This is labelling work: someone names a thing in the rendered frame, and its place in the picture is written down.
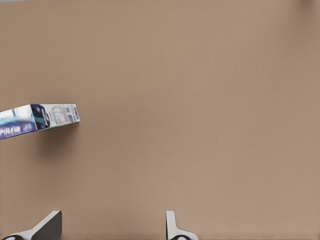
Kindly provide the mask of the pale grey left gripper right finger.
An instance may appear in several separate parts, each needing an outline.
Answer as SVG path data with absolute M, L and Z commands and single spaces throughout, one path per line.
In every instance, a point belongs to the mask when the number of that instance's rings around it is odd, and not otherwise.
M 198 240 L 198 237 L 189 231 L 177 227 L 175 212 L 167 210 L 166 217 L 166 240 Z

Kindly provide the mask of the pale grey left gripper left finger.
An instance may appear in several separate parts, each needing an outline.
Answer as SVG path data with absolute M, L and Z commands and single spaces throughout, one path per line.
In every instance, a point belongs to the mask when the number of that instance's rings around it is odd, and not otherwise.
M 60 240 L 62 236 L 62 211 L 54 210 L 29 230 L 8 235 L 1 240 Z

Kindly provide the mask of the blue and white printed box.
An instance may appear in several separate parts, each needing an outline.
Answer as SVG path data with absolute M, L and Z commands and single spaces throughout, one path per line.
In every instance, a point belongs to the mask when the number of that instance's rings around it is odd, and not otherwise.
M 0 112 L 0 140 L 80 121 L 76 104 L 27 104 Z

